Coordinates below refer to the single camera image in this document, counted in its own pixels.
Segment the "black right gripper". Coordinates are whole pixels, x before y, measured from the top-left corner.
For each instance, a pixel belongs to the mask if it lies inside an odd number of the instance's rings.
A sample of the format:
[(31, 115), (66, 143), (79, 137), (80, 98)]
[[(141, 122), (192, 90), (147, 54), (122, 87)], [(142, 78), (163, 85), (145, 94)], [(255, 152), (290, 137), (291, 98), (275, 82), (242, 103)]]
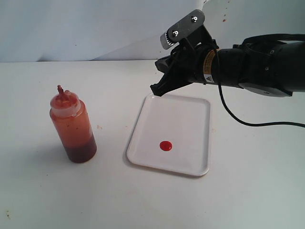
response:
[(193, 51), (178, 45), (170, 56), (158, 59), (155, 66), (164, 75), (158, 83), (150, 85), (152, 93), (161, 97), (192, 83), (207, 84), (203, 76), (203, 63), (209, 51), (208, 45), (200, 44)]

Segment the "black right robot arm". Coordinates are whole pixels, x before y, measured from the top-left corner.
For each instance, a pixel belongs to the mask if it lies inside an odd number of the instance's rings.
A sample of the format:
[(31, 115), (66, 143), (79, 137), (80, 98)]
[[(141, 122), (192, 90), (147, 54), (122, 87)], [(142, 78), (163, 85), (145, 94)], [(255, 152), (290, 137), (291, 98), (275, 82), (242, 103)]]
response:
[(206, 43), (192, 52), (178, 46), (155, 65), (163, 73), (161, 80), (151, 86), (156, 96), (201, 83), (290, 97), (305, 90), (305, 37), (283, 33), (260, 35), (230, 49)]

